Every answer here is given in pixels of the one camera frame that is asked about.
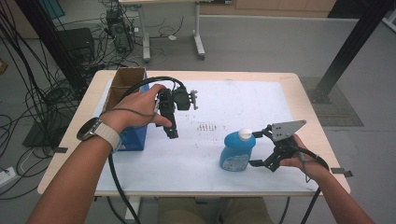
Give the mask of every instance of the beige watch strap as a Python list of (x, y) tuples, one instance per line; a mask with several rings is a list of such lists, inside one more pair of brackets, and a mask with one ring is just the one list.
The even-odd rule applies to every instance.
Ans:
[(104, 138), (111, 145), (113, 151), (117, 150), (121, 139), (116, 131), (101, 122), (101, 124), (95, 130), (95, 133)]

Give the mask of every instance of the person's left arm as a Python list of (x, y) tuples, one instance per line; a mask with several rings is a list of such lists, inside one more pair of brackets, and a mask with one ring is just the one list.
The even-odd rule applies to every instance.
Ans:
[[(154, 98), (163, 88), (162, 85), (154, 85), (147, 92), (131, 94), (116, 107), (152, 114)], [(142, 117), (125, 110), (105, 113), (100, 119), (117, 133), (125, 127), (150, 122), (150, 117)], [(172, 125), (160, 115), (156, 115), (152, 122), (166, 127)], [(52, 179), (27, 222), (84, 223), (110, 151), (111, 145), (99, 136), (81, 142)]]

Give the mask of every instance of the person's leg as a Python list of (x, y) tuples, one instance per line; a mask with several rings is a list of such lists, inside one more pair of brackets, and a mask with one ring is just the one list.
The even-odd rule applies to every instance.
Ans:
[(160, 198), (159, 224), (205, 224), (194, 198)]
[(272, 224), (263, 198), (221, 198), (219, 221), (221, 224)]

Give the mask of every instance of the bottle label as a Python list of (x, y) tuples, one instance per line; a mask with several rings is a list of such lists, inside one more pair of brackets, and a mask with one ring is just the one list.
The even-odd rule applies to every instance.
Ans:
[(248, 166), (248, 155), (230, 157), (223, 163), (223, 169), (228, 171), (243, 171)]

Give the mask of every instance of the open box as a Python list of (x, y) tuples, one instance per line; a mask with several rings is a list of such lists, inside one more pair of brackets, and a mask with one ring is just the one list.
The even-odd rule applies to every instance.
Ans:
[[(111, 82), (110, 89), (104, 105), (104, 111), (113, 108), (120, 101), (122, 95), (133, 85), (147, 78), (146, 68), (128, 67), (120, 68)], [(146, 84), (136, 91), (147, 91)], [(147, 126), (134, 126), (125, 128), (121, 134), (119, 151), (141, 151), (145, 147)]]

